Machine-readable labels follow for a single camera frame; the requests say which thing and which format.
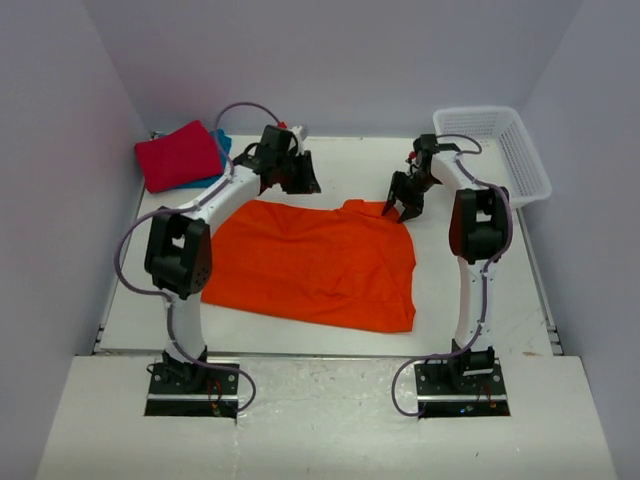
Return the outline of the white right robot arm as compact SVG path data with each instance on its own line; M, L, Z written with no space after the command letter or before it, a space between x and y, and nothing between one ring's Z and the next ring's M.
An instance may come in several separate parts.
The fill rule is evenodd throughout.
M453 193L449 247L460 272L459 320L452 351L438 358L447 362L447 383L459 393L471 391L482 374L493 370L491 288L513 237L508 190L474 176L463 165L466 155L481 153L480 145L474 151L463 150L455 143L442 143L436 134L419 136L407 158L408 170L392 175L382 209L387 214L401 204L398 221L403 223L422 214L432 187L442 185Z

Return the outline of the orange t shirt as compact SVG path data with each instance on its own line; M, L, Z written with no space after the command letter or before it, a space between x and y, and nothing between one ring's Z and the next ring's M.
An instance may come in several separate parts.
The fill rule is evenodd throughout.
M350 199L333 210L252 200L216 231L201 300L383 334L412 331L413 242L397 211Z

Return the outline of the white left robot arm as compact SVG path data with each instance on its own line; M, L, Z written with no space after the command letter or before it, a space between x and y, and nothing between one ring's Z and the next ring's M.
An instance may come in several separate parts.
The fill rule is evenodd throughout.
M211 237L239 208L278 186L288 195L319 194L308 129L280 124L227 163L223 177L176 209L154 213L144 269L166 296L169 343L164 354L178 363L172 380L195 393L208 379L207 346L201 328L201 292L213 272Z

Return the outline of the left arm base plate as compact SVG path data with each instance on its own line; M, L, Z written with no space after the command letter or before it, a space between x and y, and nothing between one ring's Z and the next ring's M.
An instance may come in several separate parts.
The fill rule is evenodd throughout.
M145 416L237 419L237 373L191 364L183 368L171 358L146 370L150 381Z

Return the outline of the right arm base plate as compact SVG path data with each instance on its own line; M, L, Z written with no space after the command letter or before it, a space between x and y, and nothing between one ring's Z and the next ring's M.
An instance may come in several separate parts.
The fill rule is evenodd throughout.
M414 373L419 418L510 415L501 364L492 347L424 361Z

